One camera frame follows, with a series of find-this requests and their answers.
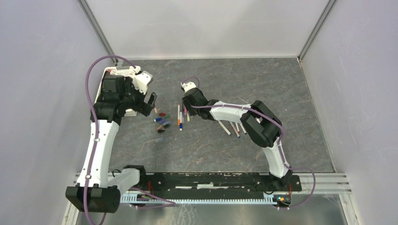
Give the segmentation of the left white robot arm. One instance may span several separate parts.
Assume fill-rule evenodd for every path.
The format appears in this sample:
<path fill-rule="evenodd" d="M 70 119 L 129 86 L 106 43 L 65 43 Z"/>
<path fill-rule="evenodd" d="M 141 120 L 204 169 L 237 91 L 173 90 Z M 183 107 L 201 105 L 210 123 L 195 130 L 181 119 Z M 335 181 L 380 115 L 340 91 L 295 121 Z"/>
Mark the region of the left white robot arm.
<path fill-rule="evenodd" d="M 142 191 L 147 186 L 144 167 L 127 165 L 114 178 L 108 177 L 113 143 L 128 110 L 149 116 L 157 98 L 151 93 L 144 102 L 152 75 L 112 75 L 105 72 L 95 103 L 91 105 L 91 136 L 82 172 L 73 187 L 67 187 L 66 198 L 81 212 L 114 213 L 121 196 L 131 187 Z"/>

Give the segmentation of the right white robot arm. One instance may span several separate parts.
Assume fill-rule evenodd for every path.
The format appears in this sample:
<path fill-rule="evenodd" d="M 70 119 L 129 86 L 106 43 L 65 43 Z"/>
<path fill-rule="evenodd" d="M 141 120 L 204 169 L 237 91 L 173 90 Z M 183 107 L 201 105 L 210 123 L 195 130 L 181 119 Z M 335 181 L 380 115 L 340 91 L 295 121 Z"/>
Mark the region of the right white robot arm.
<path fill-rule="evenodd" d="M 220 100 L 205 98 L 197 87 L 184 87 L 183 102 L 190 115 L 198 115 L 204 120 L 229 121 L 242 125 L 250 139 L 262 148 L 269 165 L 271 186 L 276 191 L 284 191 L 290 185 L 291 175 L 283 148 L 285 133 L 281 121 L 261 101 L 252 104 L 228 104 Z"/>

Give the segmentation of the marker one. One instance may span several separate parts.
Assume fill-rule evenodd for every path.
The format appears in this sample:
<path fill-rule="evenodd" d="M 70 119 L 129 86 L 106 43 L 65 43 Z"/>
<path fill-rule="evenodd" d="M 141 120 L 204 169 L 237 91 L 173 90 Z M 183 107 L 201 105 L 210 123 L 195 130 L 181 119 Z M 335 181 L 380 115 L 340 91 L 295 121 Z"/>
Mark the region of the marker one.
<path fill-rule="evenodd" d="M 239 124 L 239 125 L 241 126 L 241 129 L 242 129 L 243 133 L 247 134 L 247 131 L 246 131 L 245 127 L 243 126 L 243 124 Z"/>

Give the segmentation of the blue capped marker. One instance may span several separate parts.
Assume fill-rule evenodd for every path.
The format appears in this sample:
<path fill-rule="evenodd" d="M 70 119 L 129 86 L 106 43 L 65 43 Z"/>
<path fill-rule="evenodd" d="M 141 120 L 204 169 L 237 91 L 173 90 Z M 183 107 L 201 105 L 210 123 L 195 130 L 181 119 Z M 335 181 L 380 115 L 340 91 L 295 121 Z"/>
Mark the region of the blue capped marker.
<path fill-rule="evenodd" d="M 179 126 L 179 130 L 182 131 L 183 130 L 183 118 L 181 117 L 181 124 Z"/>

